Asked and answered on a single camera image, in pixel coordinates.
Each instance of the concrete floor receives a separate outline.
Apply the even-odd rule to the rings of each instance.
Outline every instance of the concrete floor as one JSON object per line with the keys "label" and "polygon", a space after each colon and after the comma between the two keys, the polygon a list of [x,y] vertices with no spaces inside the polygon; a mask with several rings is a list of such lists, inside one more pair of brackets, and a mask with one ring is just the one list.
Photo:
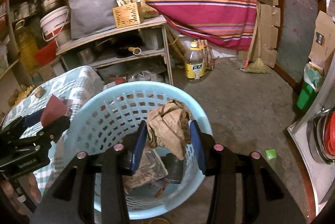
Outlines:
{"label": "concrete floor", "polygon": [[[257,150],[263,157],[265,150],[276,150],[277,158],[269,164],[308,219],[307,196],[297,163],[300,159],[286,132],[297,119],[292,88],[274,71],[246,74],[234,69],[228,59],[221,59],[215,70],[197,84],[188,84],[182,74],[182,70],[174,71],[175,86],[189,93],[205,110],[217,143],[241,154]],[[162,217],[172,224],[205,224],[213,182],[213,177],[206,178],[185,203]],[[131,223],[147,224],[148,220]]]}

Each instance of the red container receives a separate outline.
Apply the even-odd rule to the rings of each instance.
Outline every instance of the red container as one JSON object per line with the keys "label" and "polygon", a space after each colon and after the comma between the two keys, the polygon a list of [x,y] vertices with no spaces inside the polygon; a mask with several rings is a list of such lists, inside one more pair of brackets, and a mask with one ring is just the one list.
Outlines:
{"label": "red container", "polygon": [[56,49],[56,41],[52,41],[44,48],[37,51],[34,58],[40,65],[46,65],[56,59]]}

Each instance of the bucket handle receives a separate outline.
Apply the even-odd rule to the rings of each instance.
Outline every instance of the bucket handle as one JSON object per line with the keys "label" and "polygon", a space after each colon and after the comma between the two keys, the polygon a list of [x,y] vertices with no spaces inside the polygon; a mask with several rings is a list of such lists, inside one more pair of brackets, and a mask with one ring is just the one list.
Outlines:
{"label": "bucket handle", "polygon": [[61,30],[60,30],[56,35],[52,36],[50,39],[46,39],[46,38],[45,38],[45,34],[44,34],[43,29],[42,29],[42,37],[43,37],[43,40],[46,41],[47,43],[49,43],[50,41],[54,40],[54,39],[58,36],[58,34],[60,34],[60,33],[62,32],[62,30],[63,30],[63,28],[64,28],[64,26],[65,26],[65,22],[66,22],[68,16],[69,16],[69,11],[67,11],[66,18],[65,18],[64,24],[63,24],[62,27],[61,27]]}

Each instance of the green paper scrap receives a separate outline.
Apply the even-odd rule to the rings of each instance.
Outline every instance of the green paper scrap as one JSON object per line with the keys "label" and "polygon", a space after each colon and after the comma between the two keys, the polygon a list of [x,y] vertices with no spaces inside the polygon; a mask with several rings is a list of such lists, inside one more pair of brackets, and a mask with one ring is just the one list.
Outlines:
{"label": "green paper scrap", "polygon": [[269,161],[277,157],[276,151],[274,149],[269,149],[265,151],[266,159]]}

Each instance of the laundry basket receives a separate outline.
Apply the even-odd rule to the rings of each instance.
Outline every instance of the laundry basket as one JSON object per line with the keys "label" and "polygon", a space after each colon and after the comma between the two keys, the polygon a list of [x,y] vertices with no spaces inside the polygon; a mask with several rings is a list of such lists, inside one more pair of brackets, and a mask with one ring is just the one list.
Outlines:
{"label": "laundry basket", "polygon": [[[202,132],[212,134],[204,110],[189,94],[160,82],[130,82],[101,92],[81,108],[64,139],[64,163],[68,164],[79,151],[91,155],[121,143],[125,135],[137,130],[140,121],[146,120],[152,109],[169,99],[185,103]],[[166,150],[157,148],[161,156],[166,154]],[[181,205],[196,191],[204,175],[198,168],[192,145],[186,146],[186,152],[185,174],[181,184],[169,184],[158,198],[154,198],[150,186],[134,188],[126,196],[130,219],[144,219],[166,213]],[[97,174],[94,208],[98,211],[101,211],[100,178]]]}

